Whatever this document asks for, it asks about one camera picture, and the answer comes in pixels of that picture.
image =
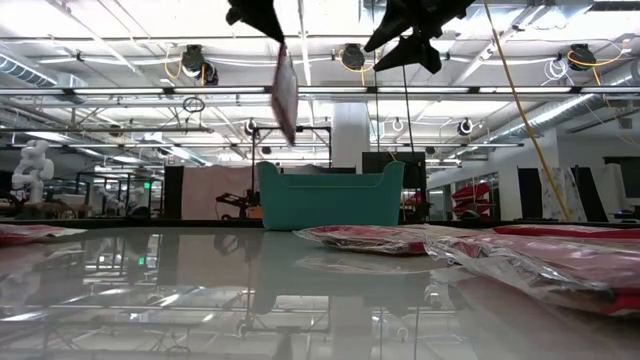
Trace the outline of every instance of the white column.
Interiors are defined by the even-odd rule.
[[[334,167],[355,167],[362,173],[362,153],[369,151],[369,112],[366,103],[337,103],[333,110]]]

